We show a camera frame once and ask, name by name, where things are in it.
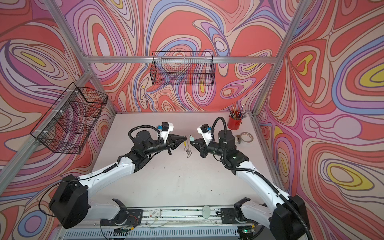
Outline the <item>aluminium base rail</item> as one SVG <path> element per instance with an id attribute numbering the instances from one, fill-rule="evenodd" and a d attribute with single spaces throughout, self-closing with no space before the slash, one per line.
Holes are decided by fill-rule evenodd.
<path id="1" fill-rule="evenodd" d="M 126 225 L 85 220 L 73 228 L 55 228 L 51 240 L 271 240 L 268 228 L 254 221 L 238 222 L 232 207 L 211 205 L 208 219 L 202 217 L 203 206 L 128 208 Z M 149 211 L 161 209 L 157 218 Z"/>

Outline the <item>pens in cup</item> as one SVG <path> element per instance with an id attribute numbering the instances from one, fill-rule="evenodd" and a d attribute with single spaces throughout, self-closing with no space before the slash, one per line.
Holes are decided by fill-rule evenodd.
<path id="1" fill-rule="evenodd" d="M 233 106 L 231 106 L 227 107 L 227 110 L 229 111 L 229 117 L 233 120 L 242 120 L 244 118 L 247 118 L 249 115 L 249 111 L 246 111 L 243 108 L 237 110 Z"/>

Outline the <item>aluminium frame post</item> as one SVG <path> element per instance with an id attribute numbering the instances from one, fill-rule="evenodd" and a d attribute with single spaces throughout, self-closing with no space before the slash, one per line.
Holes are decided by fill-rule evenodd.
<path id="1" fill-rule="evenodd" d="M 105 89 L 103 88 L 100 80 L 96 76 L 95 72 L 93 71 L 91 64 L 87 63 L 87 56 L 85 55 L 84 51 L 82 50 L 81 46 L 79 45 L 76 37 L 71 31 L 71 28 L 65 19 L 65 16 L 63 15 L 62 11 L 60 10 L 58 4 L 56 1 L 44 1 L 48 11 L 54 18 L 55 22 L 57 23 L 58 27 L 62 31 L 65 39 L 69 42 L 74 54 L 79 60 L 79 63 L 81 66 L 85 69 L 86 73 L 88 74 L 88 80 L 91 81 L 91 83 L 94 85 L 96 90 L 99 92 L 102 92 L 106 94 Z"/>

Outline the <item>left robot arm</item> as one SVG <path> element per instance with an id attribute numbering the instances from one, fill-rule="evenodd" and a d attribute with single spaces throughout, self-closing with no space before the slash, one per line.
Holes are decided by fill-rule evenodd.
<path id="1" fill-rule="evenodd" d="M 49 209 L 65 229 L 85 220 L 97 219 L 116 226 L 126 225 L 129 213 L 120 200 L 114 199 L 112 205 L 94 204 L 92 196 L 117 180 L 138 172 L 156 154 L 162 151 L 171 153 L 186 140 L 187 137 L 170 132 L 161 132 L 156 140 L 147 130 L 138 132 L 132 138 L 134 145 L 131 150 L 119 156 L 115 163 L 80 177 L 65 177 L 51 199 Z"/>

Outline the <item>white label tag on rail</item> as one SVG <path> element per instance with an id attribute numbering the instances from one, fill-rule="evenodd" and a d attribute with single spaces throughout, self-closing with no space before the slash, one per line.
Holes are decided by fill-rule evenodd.
<path id="1" fill-rule="evenodd" d="M 154 209 L 149 211 L 149 218 L 157 218 L 160 217 L 162 214 L 161 209 Z"/>

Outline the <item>metal keyring organizer yellow grip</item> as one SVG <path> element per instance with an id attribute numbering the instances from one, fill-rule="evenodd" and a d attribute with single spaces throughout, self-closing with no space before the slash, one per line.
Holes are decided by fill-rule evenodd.
<path id="1" fill-rule="evenodd" d="M 186 140 L 184 141 L 184 151 L 187 154 L 187 158 L 190 158 L 192 155 L 192 149 L 190 147 L 190 138 L 186 136 Z"/>

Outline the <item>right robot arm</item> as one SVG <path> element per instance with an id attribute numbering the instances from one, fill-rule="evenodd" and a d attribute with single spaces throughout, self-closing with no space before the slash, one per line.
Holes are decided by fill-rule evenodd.
<path id="1" fill-rule="evenodd" d="M 278 188 L 262 175 L 250 159 L 237 149 L 236 140 L 229 130 L 219 132 L 215 142 L 211 132 L 202 133 L 200 139 L 190 138 L 190 144 L 202 158 L 219 156 L 222 165 L 246 182 L 264 201 L 263 205 L 242 199 L 239 213 L 268 228 L 277 240 L 311 240 L 310 223 L 304 200 Z"/>

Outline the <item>red pen cup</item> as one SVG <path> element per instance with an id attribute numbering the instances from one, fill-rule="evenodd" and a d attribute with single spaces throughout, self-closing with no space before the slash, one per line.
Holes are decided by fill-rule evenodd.
<path id="1" fill-rule="evenodd" d="M 230 114 L 229 115 L 229 120 L 227 122 L 227 127 L 230 130 L 236 131 L 236 130 L 238 130 L 240 128 L 240 126 L 242 124 L 242 119 L 239 118 L 239 115 L 240 115 L 239 111 L 235 111 L 234 114 Z"/>

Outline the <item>tape roll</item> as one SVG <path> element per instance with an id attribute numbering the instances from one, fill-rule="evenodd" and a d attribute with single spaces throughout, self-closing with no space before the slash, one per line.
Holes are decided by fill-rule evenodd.
<path id="1" fill-rule="evenodd" d="M 252 143 L 254 141 L 254 136 L 248 132 L 241 133 L 240 137 L 241 137 L 241 142 L 244 142 L 247 144 Z"/>

